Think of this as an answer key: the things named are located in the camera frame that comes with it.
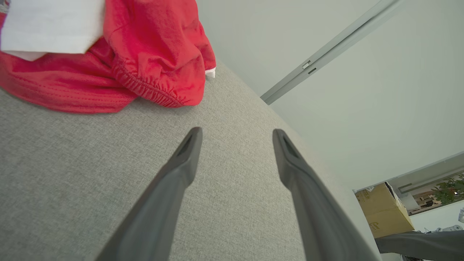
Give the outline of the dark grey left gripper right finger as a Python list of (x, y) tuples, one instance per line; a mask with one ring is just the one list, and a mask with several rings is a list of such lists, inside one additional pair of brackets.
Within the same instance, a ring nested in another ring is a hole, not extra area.
[(381, 260), (285, 131), (274, 129), (272, 138), (280, 180), (292, 195), (306, 260)]

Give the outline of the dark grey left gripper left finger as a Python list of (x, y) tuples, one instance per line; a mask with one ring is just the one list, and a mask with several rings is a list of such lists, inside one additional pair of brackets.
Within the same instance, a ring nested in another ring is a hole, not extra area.
[(167, 261), (181, 203), (196, 176), (203, 132), (190, 129), (106, 243), (97, 261)]

